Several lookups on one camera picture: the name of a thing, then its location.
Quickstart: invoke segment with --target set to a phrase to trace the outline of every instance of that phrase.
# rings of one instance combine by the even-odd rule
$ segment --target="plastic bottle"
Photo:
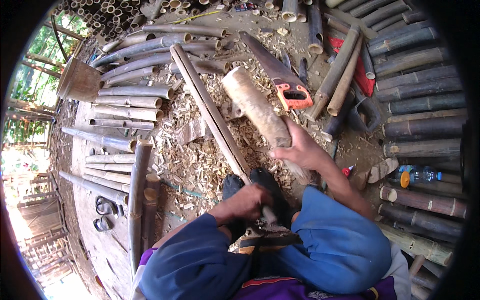
[[[442,179],[442,173],[429,166],[402,165],[395,171],[392,182],[400,182],[402,188],[411,183],[429,183]]]

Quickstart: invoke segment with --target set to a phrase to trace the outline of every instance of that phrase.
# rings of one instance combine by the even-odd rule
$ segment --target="hand saw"
[[[291,70],[270,54],[253,36],[245,31],[240,31],[239,34],[275,85],[276,94],[285,110],[302,109],[313,105],[307,87]]]

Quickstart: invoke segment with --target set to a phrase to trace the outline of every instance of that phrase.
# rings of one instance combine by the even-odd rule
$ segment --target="man's hand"
[[[309,134],[288,117],[282,116],[283,122],[288,127],[292,137],[292,147],[278,147],[270,152],[270,156],[276,159],[288,159],[302,168],[319,170],[322,162],[332,160],[328,153],[321,148]]]
[[[234,218],[256,220],[260,218],[262,205],[273,205],[270,192],[253,183],[241,188],[235,195],[222,201],[208,213],[215,217],[219,226]]]

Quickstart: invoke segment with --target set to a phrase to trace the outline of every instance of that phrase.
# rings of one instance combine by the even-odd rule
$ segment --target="orange saw handle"
[[[287,82],[274,82],[276,94],[282,102],[285,111],[292,109],[302,109],[313,105],[307,89],[300,84]]]

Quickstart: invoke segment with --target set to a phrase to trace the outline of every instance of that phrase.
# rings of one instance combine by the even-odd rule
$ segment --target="blue pants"
[[[292,231],[302,245],[261,253],[260,276],[289,276],[332,294],[377,283],[391,264],[390,244],[370,220],[313,187],[303,193]],[[249,255],[228,252],[229,240],[204,214],[148,260],[140,289],[148,300],[228,299],[250,278]]]

